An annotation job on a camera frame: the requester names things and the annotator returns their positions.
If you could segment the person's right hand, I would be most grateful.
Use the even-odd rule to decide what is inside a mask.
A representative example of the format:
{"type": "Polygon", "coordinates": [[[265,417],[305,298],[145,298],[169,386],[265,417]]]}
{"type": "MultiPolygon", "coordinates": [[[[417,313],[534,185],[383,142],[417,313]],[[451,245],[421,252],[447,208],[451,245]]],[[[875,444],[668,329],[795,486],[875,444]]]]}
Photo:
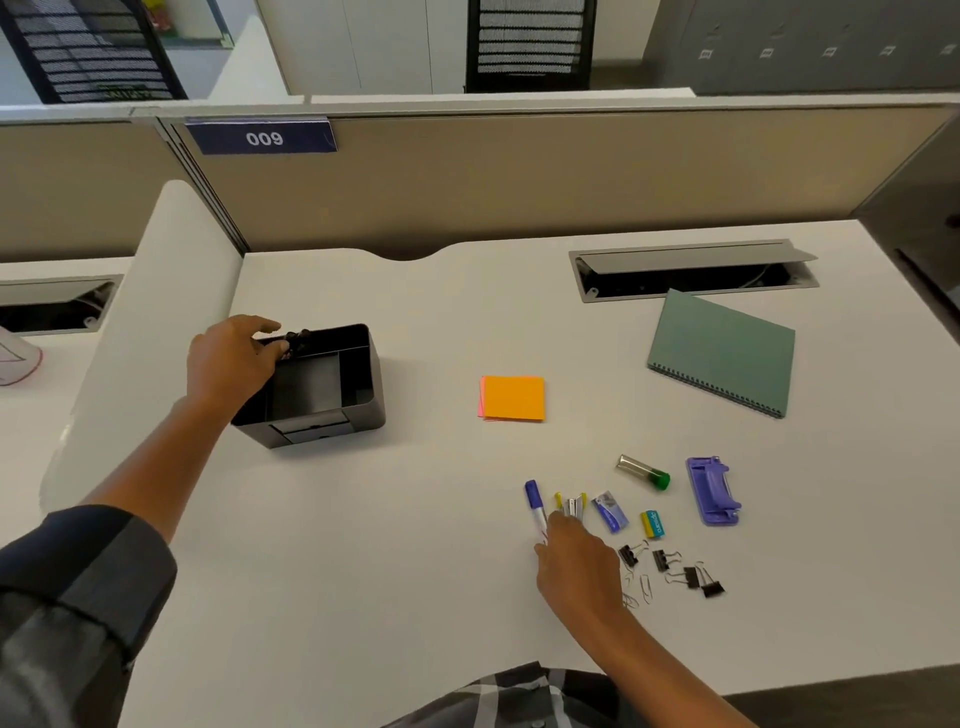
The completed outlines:
{"type": "Polygon", "coordinates": [[[580,520],[554,512],[548,540],[557,561],[537,566],[536,586],[559,622],[573,636],[592,633],[629,613],[622,603],[618,554],[580,520]]]}

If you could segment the person's left forearm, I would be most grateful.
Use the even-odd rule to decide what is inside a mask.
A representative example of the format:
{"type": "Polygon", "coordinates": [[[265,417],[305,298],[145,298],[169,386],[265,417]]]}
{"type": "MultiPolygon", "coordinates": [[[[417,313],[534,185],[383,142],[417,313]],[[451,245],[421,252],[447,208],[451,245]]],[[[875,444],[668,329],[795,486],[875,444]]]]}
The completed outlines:
{"type": "Polygon", "coordinates": [[[186,505],[233,415],[210,398],[185,396],[81,505],[138,517],[172,543],[186,505]]]}

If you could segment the person's right forearm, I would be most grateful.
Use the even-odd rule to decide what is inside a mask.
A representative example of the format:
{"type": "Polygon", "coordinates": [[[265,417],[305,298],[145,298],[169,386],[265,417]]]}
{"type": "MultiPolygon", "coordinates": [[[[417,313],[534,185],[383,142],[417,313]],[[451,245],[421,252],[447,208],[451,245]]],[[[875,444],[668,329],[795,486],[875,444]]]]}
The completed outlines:
{"type": "Polygon", "coordinates": [[[651,728],[759,728],[624,606],[579,616],[568,630],[651,728]]]}

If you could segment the blue marker pen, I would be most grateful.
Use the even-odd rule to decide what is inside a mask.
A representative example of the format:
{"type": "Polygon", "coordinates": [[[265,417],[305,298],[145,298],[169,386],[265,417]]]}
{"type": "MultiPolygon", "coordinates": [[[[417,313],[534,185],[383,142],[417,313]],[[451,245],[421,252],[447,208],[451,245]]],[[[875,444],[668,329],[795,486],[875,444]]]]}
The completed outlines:
{"type": "Polygon", "coordinates": [[[524,495],[531,511],[538,540],[542,544],[546,544],[548,541],[548,516],[536,480],[530,479],[524,483],[524,495]]]}

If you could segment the blue staples box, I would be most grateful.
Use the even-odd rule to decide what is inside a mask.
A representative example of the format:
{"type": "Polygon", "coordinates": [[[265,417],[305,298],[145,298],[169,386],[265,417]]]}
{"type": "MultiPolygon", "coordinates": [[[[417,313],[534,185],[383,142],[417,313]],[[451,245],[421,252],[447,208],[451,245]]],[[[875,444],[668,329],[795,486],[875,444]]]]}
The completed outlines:
{"type": "Polygon", "coordinates": [[[630,521],[610,491],[602,491],[590,501],[610,534],[617,534],[630,527],[630,521]]]}

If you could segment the black desk organizer box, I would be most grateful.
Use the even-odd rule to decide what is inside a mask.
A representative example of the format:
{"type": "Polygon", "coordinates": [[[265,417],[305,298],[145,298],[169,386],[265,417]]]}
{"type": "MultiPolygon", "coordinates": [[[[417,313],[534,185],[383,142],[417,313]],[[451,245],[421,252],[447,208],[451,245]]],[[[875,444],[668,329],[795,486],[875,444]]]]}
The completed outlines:
{"type": "Polygon", "coordinates": [[[311,332],[308,355],[279,360],[273,376],[231,421],[267,449],[373,431],[386,423],[380,361],[366,324],[311,332]]]}

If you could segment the white desk divider panel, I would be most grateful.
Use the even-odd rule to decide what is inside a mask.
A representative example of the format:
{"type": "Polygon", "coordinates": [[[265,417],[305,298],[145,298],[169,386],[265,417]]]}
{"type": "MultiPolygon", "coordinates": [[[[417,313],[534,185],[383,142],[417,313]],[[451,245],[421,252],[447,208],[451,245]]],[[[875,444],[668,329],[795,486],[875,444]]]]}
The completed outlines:
{"type": "Polygon", "coordinates": [[[242,261],[193,187],[165,183],[41,480],[43,513],[84,499],[186,393],[190,343],[229,316],[242,261]]]}

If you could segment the orange sticky note pad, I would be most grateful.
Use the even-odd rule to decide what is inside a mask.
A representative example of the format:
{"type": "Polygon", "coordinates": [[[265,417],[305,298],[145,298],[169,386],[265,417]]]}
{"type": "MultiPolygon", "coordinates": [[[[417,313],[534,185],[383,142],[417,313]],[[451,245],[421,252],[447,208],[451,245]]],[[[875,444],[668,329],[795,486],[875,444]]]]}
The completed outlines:
{"type": "Polygon", "coordinates": [[[486,375],[486,418],[522,422],[546,419],[546,381],[534,375],[486,375]]]}

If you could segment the blue desk number sign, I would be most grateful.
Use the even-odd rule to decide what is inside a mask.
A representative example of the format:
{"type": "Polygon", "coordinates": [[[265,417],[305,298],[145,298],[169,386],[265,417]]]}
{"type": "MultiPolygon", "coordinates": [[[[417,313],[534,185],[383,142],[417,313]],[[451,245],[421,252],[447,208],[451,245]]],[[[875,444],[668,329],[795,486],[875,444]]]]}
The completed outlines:
{"type": "Polygon", "coordinates": [[[184,127],[205,156],[331,154],[338,151],[327,117],[188,118],[184,127]]]}

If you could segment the clear plastic container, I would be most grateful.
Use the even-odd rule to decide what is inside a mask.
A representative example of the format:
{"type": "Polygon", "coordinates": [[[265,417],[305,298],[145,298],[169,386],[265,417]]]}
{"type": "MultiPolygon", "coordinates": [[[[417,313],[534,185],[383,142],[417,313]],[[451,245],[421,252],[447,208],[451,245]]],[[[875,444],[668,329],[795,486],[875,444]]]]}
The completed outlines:
{"type": "Polygon", "coordinates": [[[42,361],[41,348],[0,325],[0,387],[25,381],[42,361]]]}

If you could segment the green spiral notebook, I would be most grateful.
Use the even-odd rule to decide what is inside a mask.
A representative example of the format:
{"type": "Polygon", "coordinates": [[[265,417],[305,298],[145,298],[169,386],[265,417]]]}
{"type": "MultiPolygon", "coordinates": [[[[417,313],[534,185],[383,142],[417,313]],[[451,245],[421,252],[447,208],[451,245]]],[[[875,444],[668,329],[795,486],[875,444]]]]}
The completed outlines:
{"type": "Polygon", "coordinates": [[[786,418],[794,329],[670,289],[647,367],[775,419],[786,418]]]}

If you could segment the dark plaid shirt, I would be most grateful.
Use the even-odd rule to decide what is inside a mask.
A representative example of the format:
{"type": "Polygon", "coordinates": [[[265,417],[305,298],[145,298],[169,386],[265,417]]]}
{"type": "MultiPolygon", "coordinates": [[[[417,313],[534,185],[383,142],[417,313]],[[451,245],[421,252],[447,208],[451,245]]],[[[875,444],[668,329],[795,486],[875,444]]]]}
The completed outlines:
{"type": "MultiPolygon", "coordinates": [[[[142,518],[80,505],[0,548],[0,728],[116,728],[177,562],[142,518]]],[[[602,673],[529,662],[383,728],[650,728],[602,673]]]]}

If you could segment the beige desk partition panel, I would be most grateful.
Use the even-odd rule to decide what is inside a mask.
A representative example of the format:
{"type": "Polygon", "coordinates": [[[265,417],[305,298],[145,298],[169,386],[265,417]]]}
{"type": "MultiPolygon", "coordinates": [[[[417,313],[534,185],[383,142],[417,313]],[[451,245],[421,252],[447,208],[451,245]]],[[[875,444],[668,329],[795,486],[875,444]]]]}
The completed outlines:
{"type": "Polygon", "coordinates": [[[670,91],[0,105],[0,261],[126,257],[170,181],[243,253],[842,220],[960,93],[670,91]],[[204,155],[186,119],[326,117],[338,151],[204,155]]]}

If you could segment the black mesh office chair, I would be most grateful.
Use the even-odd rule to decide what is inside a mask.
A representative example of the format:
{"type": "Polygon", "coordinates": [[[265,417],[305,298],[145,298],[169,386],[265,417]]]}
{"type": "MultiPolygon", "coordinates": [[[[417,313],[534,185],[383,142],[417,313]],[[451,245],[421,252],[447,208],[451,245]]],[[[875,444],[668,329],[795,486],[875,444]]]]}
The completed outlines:
{"type": "Polygon", "coordinates": [[[45,105],[188,99],[143,0],[0,0],[0,31],[45,105]]]}
{"type": "Polygon", "coordinates": [[[597,0],[468,0],[465,93],[587,91],[597,0]]]}

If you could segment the grey metal lockers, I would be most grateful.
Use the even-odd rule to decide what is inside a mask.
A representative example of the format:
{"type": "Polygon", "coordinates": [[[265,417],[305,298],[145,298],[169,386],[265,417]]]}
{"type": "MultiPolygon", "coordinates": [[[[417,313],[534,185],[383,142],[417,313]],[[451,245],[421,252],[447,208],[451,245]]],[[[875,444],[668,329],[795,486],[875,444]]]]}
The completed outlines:
{"type": "Polygon", "coordinates": [[[660,0],[642,64],[697,95],[960,91],[960,0],[660,0]]]}

